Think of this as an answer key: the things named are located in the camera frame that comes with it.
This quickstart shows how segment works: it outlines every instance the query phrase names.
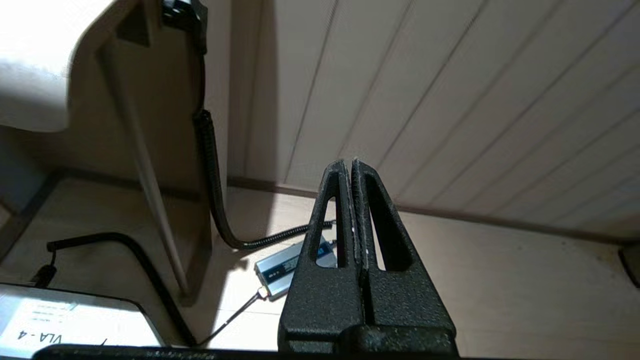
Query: wooden paneled wall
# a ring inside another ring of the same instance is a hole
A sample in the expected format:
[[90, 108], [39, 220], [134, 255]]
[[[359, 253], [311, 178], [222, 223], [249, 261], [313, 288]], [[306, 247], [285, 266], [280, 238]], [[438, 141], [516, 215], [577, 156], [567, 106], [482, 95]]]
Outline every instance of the wooden paneled wall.
[[232, 177], [640, 234], [637, 1], [238, 0], [231, 62]]

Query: thin wire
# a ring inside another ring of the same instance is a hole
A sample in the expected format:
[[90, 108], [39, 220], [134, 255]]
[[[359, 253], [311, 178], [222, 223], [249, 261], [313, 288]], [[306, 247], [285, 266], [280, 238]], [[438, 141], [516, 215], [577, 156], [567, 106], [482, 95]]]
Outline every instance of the thin wire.
[[209, 335], [206, 339], [202, 340], [201, 342], [199, 342], [196, 347], [201, 347], [203, 345], [208, 344], [208, 342], [210, 342], [213, 338], [216, 337], [216, 335], [218, 335], [224, 328], [227, 327], [227, 325], [229, 325], [230, 322], [234, 321], [235, 318], [238, 317], [238, 315], [240, 315], [244, 310], [246, 310], [248, 307], [251, 306], [251, 304], [253, 304], [256, 300], [260, 299], [262, 296], [260, 295], [260, 292], [256, 292], [250, 299], [249, 301], [245, 302], [244, 305], [242, 305], [242, 307], [240, 307], [233, 315], [231, 315], [231, 317], [229, 319], [227, 319], [227, 321], [222, 324], [220, 327], [218, 327], [211, 335]]

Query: metal pole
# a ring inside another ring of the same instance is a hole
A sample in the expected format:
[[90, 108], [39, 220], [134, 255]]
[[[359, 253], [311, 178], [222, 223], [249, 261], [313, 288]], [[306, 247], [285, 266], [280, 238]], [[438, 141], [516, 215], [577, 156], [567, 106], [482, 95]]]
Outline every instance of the metal pole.
[[118, 72], [115, 56], [116, 41], [117, 39], [112, 37], [102, 46], [99, 51], [98, 63], [102, 69], [109, 94], [115, 104], [116, 113], [124, 128], [125, 136], [133, 150], [138, 177], [144, 189], [149, 208], [158, 226], [164, 251], [166, 251], [169, 257], [169, 263], [171, 264], [173, 274], [178, 282], [178, 286], [180, 286], [182, 294], [188, 295], [189, 286], [187, 276], [182, 267], [180, 257], [178, 256], [178, 250], [175, 247], [175, 240], [171, 226], [169, 225], [169, 218], [164, 208], [156, 174], [153, 164], [151, 163], [151, 157], [149, 156], [145, 137], [140, 127], [140, 116], [138, 115], [133, 98], [127, 95], [127, 87], [124, 85], [122, 76]]

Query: black clamp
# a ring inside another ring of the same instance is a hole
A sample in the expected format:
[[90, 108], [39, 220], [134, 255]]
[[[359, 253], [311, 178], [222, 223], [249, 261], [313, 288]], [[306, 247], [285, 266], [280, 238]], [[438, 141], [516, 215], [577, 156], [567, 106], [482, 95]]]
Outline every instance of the black clamp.
[[[316, 265], [335, 197], [338, 268]], [[385, 270], [378, 268], [371, 218]], [[359, 160], [325, 171], [278, 327], [285, 352], [456, 356], [456, 328], [378, 173]]]

